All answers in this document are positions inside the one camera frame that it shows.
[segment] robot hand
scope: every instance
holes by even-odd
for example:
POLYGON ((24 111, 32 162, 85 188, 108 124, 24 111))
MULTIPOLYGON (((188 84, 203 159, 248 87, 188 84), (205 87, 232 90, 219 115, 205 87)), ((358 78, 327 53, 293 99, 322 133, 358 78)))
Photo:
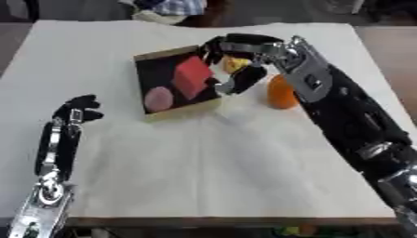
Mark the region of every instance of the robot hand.
POLYGON ((417 235, 417 152, 408 133, 303 38, 293 36, 285 44, 269 36, 229 34, 207 42, 198 54, 208 65, 223 55, 252 61, 214 85, 225 94, 245 91, 266 75, 262 65, 275 65, 329 143, 417 235))
POLYGON ((38 181, 9 231, 10 238, 51 238, 64 225, 74 199, 74 186, 66 183, 73 170, 81 125, 101 119, 96 96, 71 99, 46 123, 39 143, 34 173, 38 181))

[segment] white paper sheet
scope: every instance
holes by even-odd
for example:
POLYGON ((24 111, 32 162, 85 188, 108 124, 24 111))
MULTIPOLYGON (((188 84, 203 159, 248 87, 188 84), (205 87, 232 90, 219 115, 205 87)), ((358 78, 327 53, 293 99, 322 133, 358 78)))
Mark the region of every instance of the white paper sheet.
POLYGON ((416 139, 410 118, 348 25, 189 29, 40 21, 0 80, 0 217, 12 217, 34 184, 44 122, 65 100, 89 93, 98 95, 105 118, 85 126, 72 216, 392 217, 300 108, 265 105, 266 80, 225 99, 216 112, 141 120, 132 57, 226 33, 305 37, 416 139))

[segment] wooden table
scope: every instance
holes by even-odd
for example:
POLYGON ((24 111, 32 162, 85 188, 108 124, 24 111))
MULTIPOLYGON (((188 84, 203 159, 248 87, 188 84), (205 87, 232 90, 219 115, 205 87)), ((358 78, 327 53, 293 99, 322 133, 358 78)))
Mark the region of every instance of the wooden table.
MULTIPOLYGON (((0 24, 0 75, 31 29, 31 24, 0 24)), ((356 28, 364 45, 417 123, 417 27, 356 28)), ((393 218, 71 218, 76 226, 274 226, 397 224, 393 218)))

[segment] red cube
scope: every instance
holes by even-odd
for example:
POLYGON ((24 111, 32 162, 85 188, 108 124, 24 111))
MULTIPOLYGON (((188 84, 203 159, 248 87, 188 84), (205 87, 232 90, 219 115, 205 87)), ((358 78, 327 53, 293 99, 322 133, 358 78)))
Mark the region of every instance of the red cube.
POLYGON ((199 57, 192 56, 175 68, 172 84, 188 99, 195 98, 213 75, 211 69, 199 57))

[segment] orange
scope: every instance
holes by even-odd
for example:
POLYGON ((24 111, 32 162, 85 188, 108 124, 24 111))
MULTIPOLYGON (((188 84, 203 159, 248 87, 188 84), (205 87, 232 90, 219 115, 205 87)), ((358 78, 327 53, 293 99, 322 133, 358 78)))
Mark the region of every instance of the orange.
POLYGON ((294 88, 279 74, 268 84, 268 103, 278 109, 295 107, 298 100, 294 96, 294 88))

